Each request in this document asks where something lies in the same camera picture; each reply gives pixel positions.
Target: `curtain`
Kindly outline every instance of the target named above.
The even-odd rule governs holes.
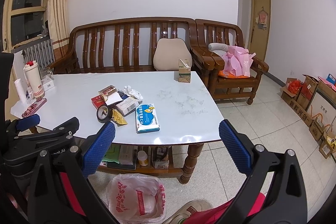
[[[55,59],[67,53],[69,44],[68,2],[67,0],[48,0],[48,27]]]

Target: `radiator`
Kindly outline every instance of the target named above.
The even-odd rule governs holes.
[[[51,39],[38,42],[32,46],[25,48],[22,51],[25,63],[36,60],[39,64],[39,69],[45,69],[51,63],[55,62],[53,44]]]

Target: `green package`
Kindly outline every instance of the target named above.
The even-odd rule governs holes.
[[[105,156],[101,161],[109,161],[119,163],[119,153],[120,153],[120,145],[119,144],[111,144],[110,148],[107,150]]]

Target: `wooden table leg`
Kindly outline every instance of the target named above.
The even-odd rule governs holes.
[[[197,158],[202,152],[203,145],[204,143],[190,144],[188,146],[188,156],[185,158],[184,166],[182,168],[183,175],[181,175],[179,179],[181,184],[186,184],[190,180],[197,163]]]
[[[36,126],[33,126],[33,127],[29,128],[29,130],[30,130],[30,132],[33,133],[33,134],[38,133]]]

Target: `thermos bottle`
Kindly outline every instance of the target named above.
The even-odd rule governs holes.
[[[40,72],[38,63],[34,61],[29,61],[24,66],[24,72],[26,74],[28,85],[33,91],[33,96],[38,99],[44,96],[44,89],[41,82]]]

